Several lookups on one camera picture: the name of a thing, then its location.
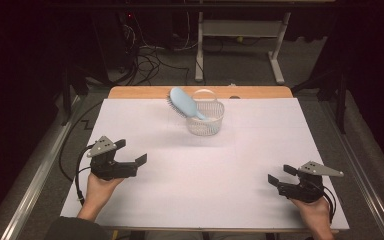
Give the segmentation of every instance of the wooden table edge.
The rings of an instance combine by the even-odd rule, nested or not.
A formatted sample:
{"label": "wooden table edge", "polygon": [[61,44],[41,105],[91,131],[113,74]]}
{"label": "wooden table edge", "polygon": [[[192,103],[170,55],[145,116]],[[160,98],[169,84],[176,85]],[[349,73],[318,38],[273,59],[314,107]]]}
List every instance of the wooden table edge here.
{"label": "wooden table edge", "polygon": [[[118,86],[113,87],[109,99],[163,99],[173,86]],[[192,95],[200,89],[213,91],[218,98],[293,98],[292,92],[285,86],[181,86]],[[196,98],[208,98],[208,94],[198,94]]]}

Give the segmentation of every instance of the metal rail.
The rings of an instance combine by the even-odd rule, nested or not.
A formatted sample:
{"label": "metal rail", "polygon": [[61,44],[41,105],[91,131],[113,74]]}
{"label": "metal rail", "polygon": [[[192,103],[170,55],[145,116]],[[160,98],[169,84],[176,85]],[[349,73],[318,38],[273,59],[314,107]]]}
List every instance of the metal rail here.
{"label": "metal rail", "polygon": [[341,144],[344,148],[344,151],[346,152],[348,156],[348,164],[350,165],[350,170],[355,176],[355,180],[357,182],[357,185],[359,186],[363,197],[365,198],[367,202],[367,206],[370,208],[370,211],[373,214],[373,217],[379,226],[380,231],[382,232],[384,236],[384,205],[382,200],[380,199],[379,195],[376,193],[376,190],[373,188],[372,184],[369,181],[369,178],[367,177],[366,173],[364,172],[363,167],[360,164],[360,160],[358,159],[357,155],[353,151],[351,144],[348,141],[348,138],[345,134],[342,134],[340,130],[338,129],[336,123],[335,123],[335,117],[332,112],[332,109],[329,106],[328,102],[322,102],[321,103],[322,110],[324,111],[325,115],[328,117],[332,127],[335,129],[335,133],[338,137],[338,139],[341,141]]}

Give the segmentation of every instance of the metal bracket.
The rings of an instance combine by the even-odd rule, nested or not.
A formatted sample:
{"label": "metal bracket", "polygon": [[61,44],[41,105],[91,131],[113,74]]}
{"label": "metal bracket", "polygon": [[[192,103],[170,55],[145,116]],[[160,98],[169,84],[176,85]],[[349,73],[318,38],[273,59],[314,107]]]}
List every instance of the metal bracket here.
{"label": "metal bracket", "polygon": [[298,168],[298,171],[308,173],[311,175],[327,175],[333,177],[343,177],[344,173],[342,171],[337,171],[335,169],[323,166],[316,162],[310,161],[301,167]]}

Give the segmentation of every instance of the human hand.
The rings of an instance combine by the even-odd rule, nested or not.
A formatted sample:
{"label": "human hand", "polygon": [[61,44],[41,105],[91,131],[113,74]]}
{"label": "human hand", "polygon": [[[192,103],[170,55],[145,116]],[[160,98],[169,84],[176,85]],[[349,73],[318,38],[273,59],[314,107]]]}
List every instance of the human hand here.
{"label": "human hand", "polygon": [[323,197],[312,203],[305,203],[296,199],[291,201],[299,208],[301,218],[310,229],[316,240],[334,239],[330,230],[329,203]]}
{"label": "human hand", "polygon": [[111,198],[115,188],[123,180],[124,178],[116,178],[106,181],[90,173],[87,181],[86,199],[77,217],[94,222],[99,212]]}

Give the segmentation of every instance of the power cord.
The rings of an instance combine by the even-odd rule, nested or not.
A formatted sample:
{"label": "power cord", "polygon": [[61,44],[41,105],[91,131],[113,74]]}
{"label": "power cord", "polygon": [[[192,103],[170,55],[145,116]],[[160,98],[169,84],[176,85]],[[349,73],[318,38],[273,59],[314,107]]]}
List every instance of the power cord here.
{"label": "power cord", "polygon": [[103,101],[93,105],[91,108],[89,108],[86,112],[84,112],[80,117],[79,119],[71,126],[70,130],[68,131],[67,133],[67,136],[65,137],[63,143],[62,143],[62,146],[61,146],[61,150],[60,150],[60,153],[59,153],[59,156],[58,156],[58,165],[59,165],[59,169],[61,171],[61,173],[64,175],[65,178],[67,178],[70,182],[73,181],[73,179],[68,176],[68,174],[65,172],[63,166],[62,166],[62,154],[64,152],[64,149],[65,149],[65,146],[67,144],[67,141],[68,139],[70,138],[71,136],[71,133],[73,131],[73,129],[77,126],[77,124],[83,120],[83,117],[86,116],[86,114],[88,114],[90,111],[92,111],[95,107],[101,105],[103,103]]}
{"label": "power cord", "polygon": [[81,171],[79,171],[79,168],[80,168],[80,163],[82,161],[82,158],[83,158],[83,155],[85,154],[85,152],[91,148],[93,148],[95,144],[92,144],[92,145],[89,145],[85,148],[83,148],[83,150],[80,152],[79,154],[79,157],[77,158],[77,164],[76,164],[76,178],[75,178],[75,184],[76,184],[76,190],[77,190],[77,197],[78,197],[78,200],[80,201],[80,204],[83,205],[83,203],[85,202],[85,199],[83,197],[83,193],[82,191],[80,190],[80,185],[79,185],[79,173]]}

